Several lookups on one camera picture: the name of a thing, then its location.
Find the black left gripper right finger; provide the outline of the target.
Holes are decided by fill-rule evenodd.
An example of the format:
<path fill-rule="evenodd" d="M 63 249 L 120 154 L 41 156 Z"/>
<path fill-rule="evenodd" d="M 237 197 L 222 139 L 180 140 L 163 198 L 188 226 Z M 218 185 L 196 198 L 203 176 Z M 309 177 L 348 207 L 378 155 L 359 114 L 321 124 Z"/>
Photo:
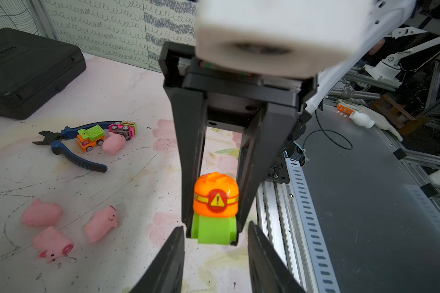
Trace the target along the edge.
<path fill-rule="evenodd" d="M 254 222 L 248 225 L 248 257 L 254 293 L 305 293 Z"/>

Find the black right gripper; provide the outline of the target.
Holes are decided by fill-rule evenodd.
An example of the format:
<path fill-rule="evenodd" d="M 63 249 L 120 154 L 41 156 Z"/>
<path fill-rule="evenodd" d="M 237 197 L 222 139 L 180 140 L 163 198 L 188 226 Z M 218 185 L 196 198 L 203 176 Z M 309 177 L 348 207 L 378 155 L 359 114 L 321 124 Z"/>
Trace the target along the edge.
<path fill-rule="evenodd" d="M 260 183 L 276 157 L 306 130 L 306 101 L 318 89 L 318 77 L 267 78 L 209 68 L 193 46 L 166 42 L 159 65 L 171 102 L 182 168 L 182 222 L 186 237 L 193 224 L 194 185 L 200 176 L 207 126 L 243 132 L 238 158 L 241 233 Z"/>

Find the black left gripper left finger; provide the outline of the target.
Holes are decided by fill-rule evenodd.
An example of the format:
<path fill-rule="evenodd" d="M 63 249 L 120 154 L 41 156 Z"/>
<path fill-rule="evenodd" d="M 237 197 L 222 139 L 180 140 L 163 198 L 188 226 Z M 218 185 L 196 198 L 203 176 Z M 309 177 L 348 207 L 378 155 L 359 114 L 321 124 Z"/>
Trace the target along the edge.
<path fill-rule="evenodd" d="M 180 293 L 185 262 L 183 227 L 173 229 L 131 293 Z"/>

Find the green orange toy mixer truck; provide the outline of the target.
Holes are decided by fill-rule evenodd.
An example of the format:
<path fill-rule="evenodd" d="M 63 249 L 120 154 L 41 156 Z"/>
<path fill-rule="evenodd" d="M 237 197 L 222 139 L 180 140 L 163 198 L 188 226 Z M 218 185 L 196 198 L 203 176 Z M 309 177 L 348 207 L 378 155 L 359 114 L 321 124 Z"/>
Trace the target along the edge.
<path fill-rule="evenodd" d="M 231 245 L 237 241 L 239 188 L 218 172 L 198 178 L 194 185 L 191 237 L 199 244 Z"/>

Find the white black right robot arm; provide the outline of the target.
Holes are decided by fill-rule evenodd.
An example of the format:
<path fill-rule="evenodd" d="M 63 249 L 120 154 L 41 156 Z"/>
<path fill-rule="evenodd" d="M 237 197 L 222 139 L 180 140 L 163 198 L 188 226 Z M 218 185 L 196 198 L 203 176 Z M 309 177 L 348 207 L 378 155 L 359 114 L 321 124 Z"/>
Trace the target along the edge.
<path fill-rule="evenodd" d="M 274 160 L 304 132 L 335 83 L 402 25 L 415 1 L 198 1 L 193 46 L 166 42 L 159 65 L 171 102 L 182 167 L 182 222 L 235 220 L 235 245 Z M 234 210 L 216 207 L 216 186 L 195 189 L 207 128 L 242 134 Z"/>

